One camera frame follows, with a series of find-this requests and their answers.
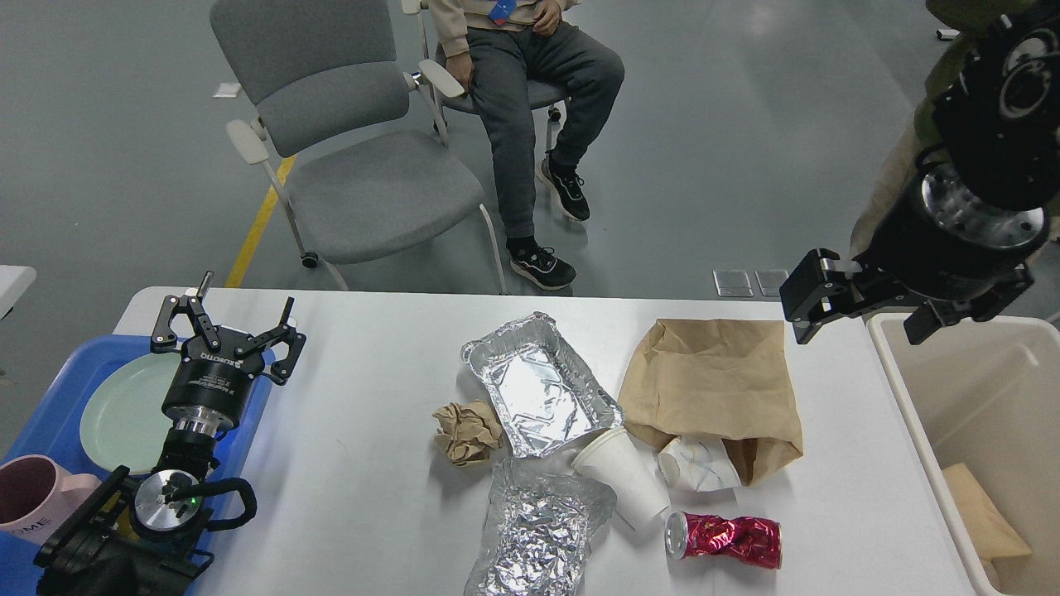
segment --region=robotic arm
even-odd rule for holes
[[[918,156],[868,248],[849,261],[811,250],[781,285],[799,344],[898,305],[916,306],[904,327],[918,345],[966,317],[992,319],[1034,283],[1025,260],[1048,238],[1042,206],[1060,194],[1060,2],[995,21],[933,118],[942,144]],[[943,148],[950,160],[932,161]]]
[[[181,356],[162,402],[173,427],[158,463],[145,478],[119,467],[55,530],[34,559],[45,567],[37,594],[180,596],[213,562],[212,554],[196,547],[202,532],[237,528],[257,513],[248,481],[208,479],[219,466],[214,449],[240,425],[254,379],[287,382],[305,335],[289,318],[294,298],[287,298],[279,325],[262,334],[214,325],[202,309],[212,276],[207,271],[199,287],[183,296],[166,296],[151,337],[152,352]],[[193,329],[179,348],[171,327],[178,315],[188,316]],[[287,355],[266,372],[263,354],[281,343]],[[229,492],[240,495],[243,512],[212,519],[204,499]]]

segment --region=crumpled brown paper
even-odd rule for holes
[[[619,391],[625,427],[656,451],[678,435],[719,436],[744,486],[798,459],[784,332],[781,321],[656,320]]]
[[[441,430],[435,444],[454,466],[467,466],[490,459],[490,452],[500,449],[504,430],[493,406],[483,401],[470,404],[450,403],[432,414]]]
[[[968,466],[951,466],[942,476],[980,560],[1030,555],[1030,546],[1008,525]]]

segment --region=black sneaker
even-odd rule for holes
[[[545,159],[537,164],[537,179],[548,187],[548,192],[552,195],[552,201],[563,211],[563,214],[576,222],[584,222],[589,218],[589,204],[582,194],[582,185],[585,180],[578,174],[571,176],[561,176],[550,171],[548,162],[551,158],[546,155]]]
[[[578,275],[566,262],[552,256],[547,246],[523,248],[512,255],[512,270],[542,290],[563,290]]]

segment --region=blue lanyard badge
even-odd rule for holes
[[[497,24],[505,24],[515,10],[515,0],[497,0],[497,5],[490,11],[490,19]]]

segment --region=blue tray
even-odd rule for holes
[[[106,479],[111,470],[104,470],[93,463],[81,446],[82,413],[96,387],[107,376],[148,353],[149,339],[135,335],[104,335],[82,344],[67,358],[3,461],[33,453],[43,454],[74,474],[89,473],[99,476],[101,480]],[[271,352],[266,352],[265,355],[267,363],[273,360]],[[225,440],[217,443],[214,456],[220,460],[220,468],[212,477],[229,478],[240,474],[271,388],[272,384],[267,379],[254,381],[250,402],[240,427],[228,433]],[[207,499],[206,504],[215,511],[223,512],[229,498],[228,495],[213,497]],[[209,549],[210,538],[211,533],[205,532],[197,547]],[[43,574],[43,569],[33,564],[38,550],[40,547],[35,544],[0,533],[0,594],[36,594],[37,581]],[[194,589],[193,583],[189,594]]]

